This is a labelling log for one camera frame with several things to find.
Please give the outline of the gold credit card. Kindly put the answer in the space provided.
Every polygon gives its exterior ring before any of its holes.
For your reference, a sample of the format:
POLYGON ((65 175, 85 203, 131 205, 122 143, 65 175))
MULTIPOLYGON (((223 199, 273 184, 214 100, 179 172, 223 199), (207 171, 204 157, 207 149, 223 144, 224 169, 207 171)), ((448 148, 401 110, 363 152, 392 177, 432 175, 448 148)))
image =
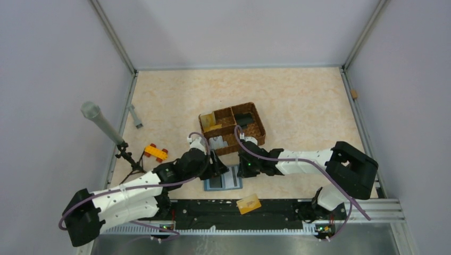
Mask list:
POLYGON ((247 214, 253 210, 261 208, 261 202, 256 193, 242 198, 236 202, 241 215, 247 214))

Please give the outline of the white blue card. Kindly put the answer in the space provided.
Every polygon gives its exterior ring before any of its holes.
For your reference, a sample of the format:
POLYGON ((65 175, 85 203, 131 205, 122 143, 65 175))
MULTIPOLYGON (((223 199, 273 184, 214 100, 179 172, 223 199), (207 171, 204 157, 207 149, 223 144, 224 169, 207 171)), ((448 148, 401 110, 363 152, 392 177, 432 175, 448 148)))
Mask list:
POLYGON ((238 165, 230 166, 229 171, 224 174, 224 184, 226 189, 242 189, 243 184, 240 177, 238 177, 238 165))

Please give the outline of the woven wicker tray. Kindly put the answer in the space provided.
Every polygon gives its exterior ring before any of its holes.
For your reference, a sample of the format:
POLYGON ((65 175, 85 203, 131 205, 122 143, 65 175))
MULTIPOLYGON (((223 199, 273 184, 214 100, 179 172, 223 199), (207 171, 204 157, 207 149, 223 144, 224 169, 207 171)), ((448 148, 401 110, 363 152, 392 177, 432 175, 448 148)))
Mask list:
POLYGON ((255 122, 253 124, 249 124, 247 128, 242 130, 246 136, 255 137, 258 140, 259 146, 265 144, 266 130, 259 116, 258 110, 253 102, 247 102, 222 109, 217 109, 214 110, 214 112, 216 121, 223 124, 223 127, 206 133, 203 133, 201 127, 201 133, 207 139, 221 137, 222 141, 227 143, 226 146, 222 148, 216 148, 214 150, 217 155, 223 156, 232 154, 238 152, 238 150, 240 149, 240 146, 238 145, 237 139, 234 135, 235 126, 237 126, 234 115, 238 113, 252 114, 255 122))

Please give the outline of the single black VIP card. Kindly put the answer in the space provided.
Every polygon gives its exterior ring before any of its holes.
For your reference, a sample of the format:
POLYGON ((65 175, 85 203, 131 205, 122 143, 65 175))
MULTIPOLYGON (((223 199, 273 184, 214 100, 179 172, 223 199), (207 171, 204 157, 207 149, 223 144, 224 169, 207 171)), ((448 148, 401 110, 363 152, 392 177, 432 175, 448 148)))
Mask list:
POLYGON ((222 188, 223 188, 223 185, 222 185, 222 177, 218 176, 218 177, 209 179, 209 181, 208 181, 208 187, 209 187, 209 189, 211 189, 211 190, 214 190, 214 189, 222 189, 222 188))

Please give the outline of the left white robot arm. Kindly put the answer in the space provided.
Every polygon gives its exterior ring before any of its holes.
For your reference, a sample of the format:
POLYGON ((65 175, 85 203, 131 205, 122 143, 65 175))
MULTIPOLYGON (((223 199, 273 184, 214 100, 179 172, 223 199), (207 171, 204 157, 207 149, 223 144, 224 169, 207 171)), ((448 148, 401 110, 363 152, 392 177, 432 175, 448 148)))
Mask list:
POLYGON ((130 182, 103 191, 77 191, 63 210, 59 228, 73 247, 85 245, 107 229, 141 218, 165 219, 168 192, 196 178, 208 180, 228 172, 214 153, 191 148, 181 158, 161 163, 130 182))

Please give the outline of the blue leather card holder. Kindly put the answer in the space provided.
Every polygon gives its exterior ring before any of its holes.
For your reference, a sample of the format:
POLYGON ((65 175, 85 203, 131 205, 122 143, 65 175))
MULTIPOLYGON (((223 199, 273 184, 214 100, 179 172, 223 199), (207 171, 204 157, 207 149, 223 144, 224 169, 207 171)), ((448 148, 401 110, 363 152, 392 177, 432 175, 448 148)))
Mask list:
POLYGON ((237 189, 226 189, 226 188, 224 187, 224 186, 225 186, 225 184, 224 184, 224 179, 223 179, 224 174, 222 174, 220 177, 222 177, 222 185, 223 185, 223 188, 222 188, 222 189, 214 189, 214 190, 209 189, 209 187, 208 187, 208 181, 209 181, 209 180, 205 180, 205 181, 204 181, 204 191, 209 192, 209 191, 237 190, 237 189))

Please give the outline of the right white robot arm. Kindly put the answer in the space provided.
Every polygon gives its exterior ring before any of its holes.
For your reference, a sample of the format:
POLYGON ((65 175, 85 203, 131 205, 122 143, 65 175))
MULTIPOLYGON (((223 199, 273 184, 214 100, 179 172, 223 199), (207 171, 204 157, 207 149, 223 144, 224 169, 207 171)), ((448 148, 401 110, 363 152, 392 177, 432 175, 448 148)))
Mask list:
POLYGON ((316 151, 290 151, 272 149, 266 151, 250 139, 240 139, 239 176, 254 177, 264 173, 268 176, 292 174, 323 175, 329 184, 319 189, 312 200, 312 213, 326 219, 338 205, 349 201, 366 219, 358 200, 368 200, 379 164, 353 147, 338 141, 331 149, 316 151))

